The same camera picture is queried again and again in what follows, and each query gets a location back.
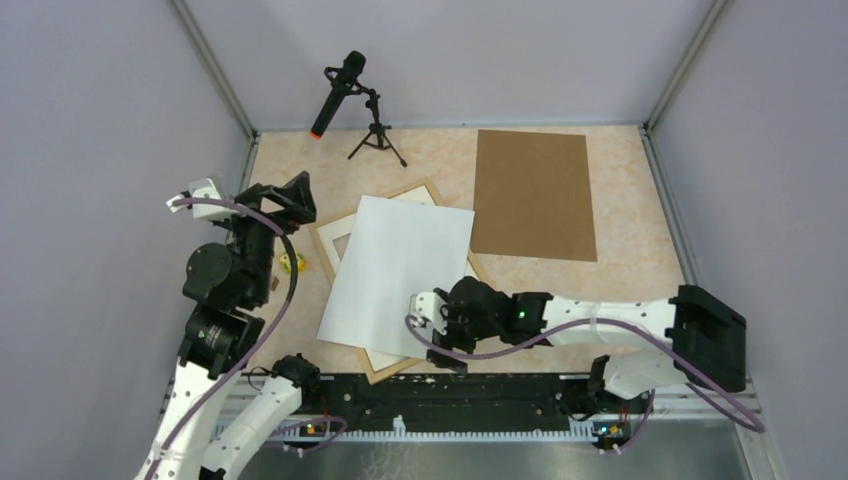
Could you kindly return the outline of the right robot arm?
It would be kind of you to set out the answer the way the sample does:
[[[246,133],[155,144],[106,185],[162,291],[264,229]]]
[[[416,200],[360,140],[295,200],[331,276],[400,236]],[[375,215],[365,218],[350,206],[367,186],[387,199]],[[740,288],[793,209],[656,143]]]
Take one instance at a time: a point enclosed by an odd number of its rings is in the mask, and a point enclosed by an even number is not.
[[[627,347],[592,363],[586,397],[600,412],[659,388],[686,385],[728,398],[747,387],[747,321],[697,285],[682,285],[669,299],[598,302],[508,295],[466,276],[448,291],[412,295],[407,327],[430,363],[454,370],[484,359],[476,347],[490,338],[506,346],[497,357],[536,346]]]

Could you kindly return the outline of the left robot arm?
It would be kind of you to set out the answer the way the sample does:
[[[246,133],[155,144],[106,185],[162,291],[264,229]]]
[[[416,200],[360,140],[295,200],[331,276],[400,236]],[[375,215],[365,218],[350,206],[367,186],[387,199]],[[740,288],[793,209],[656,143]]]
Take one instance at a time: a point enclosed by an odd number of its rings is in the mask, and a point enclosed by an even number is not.
[[[214,177],[191,183],[167,201],[230,232],[226,243],[207,243],[190,255],[184,297],[194,301],[177,352],[170,397],[138,472],[140,479],[236,479],[291,414],[319,404],[319,370],[302,355],[279,360],[267,385],[222,432],[220,412],[248,360],[280,324],[293,300],[291,272],[284,305],[271,322],[252,315],[269,300],[275,243],[316,219],[310,175],[283,186],[254,184],[233,198]]]

